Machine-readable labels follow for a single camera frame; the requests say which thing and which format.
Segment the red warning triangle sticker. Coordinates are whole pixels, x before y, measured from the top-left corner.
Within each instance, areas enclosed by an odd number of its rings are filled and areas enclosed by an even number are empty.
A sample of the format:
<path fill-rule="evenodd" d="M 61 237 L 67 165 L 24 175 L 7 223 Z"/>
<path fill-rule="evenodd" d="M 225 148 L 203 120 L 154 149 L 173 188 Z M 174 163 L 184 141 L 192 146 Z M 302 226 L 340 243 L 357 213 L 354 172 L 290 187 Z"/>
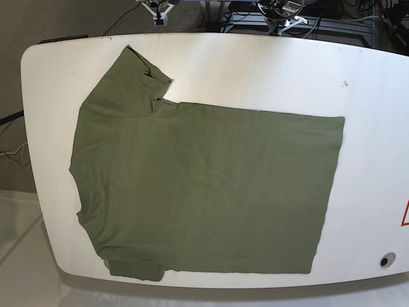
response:
<path fill-rule="evenodd" d="M 408 226 L 409 225 L 408 209 L 409 209 L 409 202 L 406 204 L 405 213 L 404 213 L 403 218 L 402 218 L 401 226 Z"/>

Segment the olive green T-shirt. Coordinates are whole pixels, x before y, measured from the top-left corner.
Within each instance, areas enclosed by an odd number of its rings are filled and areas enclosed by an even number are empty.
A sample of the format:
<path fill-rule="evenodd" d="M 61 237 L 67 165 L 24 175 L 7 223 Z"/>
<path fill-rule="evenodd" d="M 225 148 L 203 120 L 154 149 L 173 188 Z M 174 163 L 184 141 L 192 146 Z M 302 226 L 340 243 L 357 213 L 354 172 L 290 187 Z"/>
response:
<path fill-rule="evenodd" d="M 110 273 L 309 274 L 344 118 L 174 103 L 170 85 L 126 47 L 79 109 L 77 216 Z"/>

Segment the black bar under table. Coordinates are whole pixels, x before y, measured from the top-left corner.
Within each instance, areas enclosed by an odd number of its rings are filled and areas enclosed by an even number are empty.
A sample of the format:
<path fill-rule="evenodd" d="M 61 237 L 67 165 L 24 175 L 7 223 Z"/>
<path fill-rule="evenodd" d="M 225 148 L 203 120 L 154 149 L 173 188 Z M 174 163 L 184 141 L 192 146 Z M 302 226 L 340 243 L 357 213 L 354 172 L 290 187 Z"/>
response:
<path fill-rule="evenodd" d="M 21 118 L 24 116 L 24 110 L 21 109 L 20 111 L 17 111 L 13 114 L 10 114 L 8 116 L 5 116 L 3 118 L 0 119 L 0 126 L 5 125 L 7 123 L 10 123 L 18 118 Z"/>

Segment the grey metal frame rail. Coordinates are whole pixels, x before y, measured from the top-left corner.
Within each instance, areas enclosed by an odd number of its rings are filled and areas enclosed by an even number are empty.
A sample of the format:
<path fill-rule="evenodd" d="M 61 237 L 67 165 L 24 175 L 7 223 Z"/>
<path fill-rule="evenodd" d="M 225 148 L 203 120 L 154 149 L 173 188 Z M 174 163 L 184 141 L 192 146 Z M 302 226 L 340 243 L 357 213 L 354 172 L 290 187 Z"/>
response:
<path fill-rule="evenodd" d="M 305 36 L 308 34 L 323 34 L 329 36 L 344 36 L 362 39 L 368 44 L 375 44 L 378 39 L 377 21 L 373 18 L 362 20 L 337 20 L 323 17 L 301 16 L 286 22 L 268 20 L 260 13 L 233 12 L 228 15 L 226 24 L 221 31 L 227 33 L 233 28 L 267 31 L 270 35 L 282 36 L 284 33 Z"/>

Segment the grey metal table leg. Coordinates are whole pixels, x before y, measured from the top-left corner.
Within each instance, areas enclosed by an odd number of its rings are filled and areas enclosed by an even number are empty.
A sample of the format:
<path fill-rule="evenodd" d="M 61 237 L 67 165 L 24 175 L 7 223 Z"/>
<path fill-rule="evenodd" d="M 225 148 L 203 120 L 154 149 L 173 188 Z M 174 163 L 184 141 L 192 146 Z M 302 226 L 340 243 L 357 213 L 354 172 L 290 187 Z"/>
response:
<path fill-rule="evenodd" d="M 230 1 L 200 1 L 199 4 L 204 16 L 205 31 L 220 33 L 222 19 L 228 10 Z"/>

